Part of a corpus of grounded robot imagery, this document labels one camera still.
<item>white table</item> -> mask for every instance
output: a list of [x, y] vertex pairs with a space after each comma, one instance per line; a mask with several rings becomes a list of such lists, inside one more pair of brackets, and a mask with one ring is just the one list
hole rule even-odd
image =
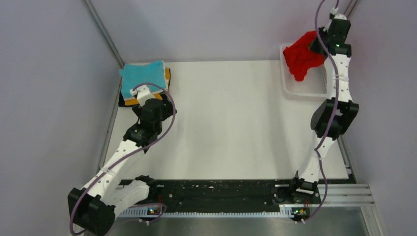
[[[177, 62], [170, 94], [178, 113], [168, 135], [125, 178], [291, 179], [306, 157], [310, 119], [321, 101], [286, 98], [279, 61]], [[131, 108], [118, 108], [106, 161], [127, 128]], [[171, 120], [164, 122], [166, 128]], [[347, 179], [335, 143], [323, 163], [327, 178]]]

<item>teal towel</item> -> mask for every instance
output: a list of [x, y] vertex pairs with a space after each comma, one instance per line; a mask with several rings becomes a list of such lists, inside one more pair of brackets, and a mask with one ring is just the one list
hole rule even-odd
[[[167, 89], [164, 62], [161, 60], [146, 65], [126, 64], [119, 72], [121, 75], [121, 94], [125, 101], [133, 99], [130, 90], [143, 82], [152, 82]], [[162, 92], [155, 86], [149, 86], [149, 89], [151, 93]]]

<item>white wall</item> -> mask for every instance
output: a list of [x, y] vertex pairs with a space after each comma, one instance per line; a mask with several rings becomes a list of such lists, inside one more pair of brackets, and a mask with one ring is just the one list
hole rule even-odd
[[347, 132], [388, 235], [417, 235], [417, 1], [362, 0], [350, 16], [352, 98]]
[[[278, 59], [319, 0], [92, 0], [126, 62]], [[340, 1], [343, 12], [350, 0]], [[320, 23], [336, 1], [322, 7]]]
[[93, 176], [118, 65], [80, 0], [0, 4], [1, 235], [68, 235]]

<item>crumpled red fabric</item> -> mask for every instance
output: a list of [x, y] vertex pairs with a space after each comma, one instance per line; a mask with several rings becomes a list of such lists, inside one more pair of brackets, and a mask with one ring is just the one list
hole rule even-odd
[[316, 32], [307, 32], [297, 42], [284, 49], [285, 62], [296, 81], [303, 81], [307, 70], [323, 64], [323, 56], [308, 48], [316, 38]]

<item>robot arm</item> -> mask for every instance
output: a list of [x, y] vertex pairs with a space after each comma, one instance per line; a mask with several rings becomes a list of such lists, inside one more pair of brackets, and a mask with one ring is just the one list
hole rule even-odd
[[[336, 113], [323, 143], [318, 147], [325, 133], [336, 99], [336, 72], [330, 58], [327, 57], [324, 61], [327, 75], [326, 100], [314, 112], [311, 118], [310, 127], [314, 130], [311, 146], [305, 161], [296, 172], [294, 178], [293, 191], [298, 197], [302, 196], [304, 198], [311, 197], [317, 193], [317, 183], [320, 174], [320, 157], [317, 155], [317, 152], [320, 154], [321, 160], [323, 160], [330, 147], [341, 134], [346, 132], [359, 111], [359, 105], [352, 102], [352, 97], [349, 93], [348, 68], [351, 46], [345, 44], [345, 39], [349, 32], [350, 22], [342, 14], [335, 15], [335, 11], [332, 11], [330, 17], [332, 19], [331, 22], [327, 26], [319, 28], [319, 33], [326, 48], [332, 54], [338, 69], [339, 97], [337, 109], [339, 112]], [[322, 54], [324, 57], [327, 56], [317, 38], [310, 45], [310, 50]]]
[[132, 108], [139, 118], [139, 123], [127, 130], [116, 152], [95, 177], [81, 190], [74, 188], [68, 195], [70, 214], [81, 198], [74, 223], [97, 235], [104, 235], [123, 211], [148, 197], [149, 186], [154, 182], [152, 178], [139, 176], [122, 189], [118, 189], [118, 185], [123, 175], [145, 155], [148, 149], [144, 149], [144, 152], [140, 150], [153, 143], [161, 134], [162, 121], [174, 112], [171, 102], [165, 95], [161, 95], [163, 100], [155, 99], [147, 86], [140, 86], [132, 93], [137, 94], [139, 104], [142, 105]]

